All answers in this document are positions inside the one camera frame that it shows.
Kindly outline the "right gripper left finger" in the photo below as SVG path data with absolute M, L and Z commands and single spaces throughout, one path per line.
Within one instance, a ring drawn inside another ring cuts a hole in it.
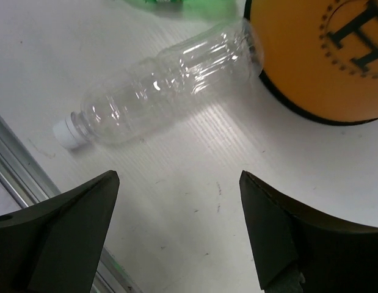
M 0 292 L 90 292 L 118 195 L 109 170 L 0 216 Z

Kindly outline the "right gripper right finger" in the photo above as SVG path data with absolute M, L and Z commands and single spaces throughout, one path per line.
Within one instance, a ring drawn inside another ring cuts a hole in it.
M 241 202 L 265 292 L 378 292 L 378 228 L 328 215 L 249 172 Z

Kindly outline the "clear white cap bottle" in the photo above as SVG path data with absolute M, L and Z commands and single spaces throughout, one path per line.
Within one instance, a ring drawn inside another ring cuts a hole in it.
M 54 136 L 68 150 L 130 141 L 227 97 L 261 73 L 263 59 L 247 20 L 224 21 L 97 83 Z

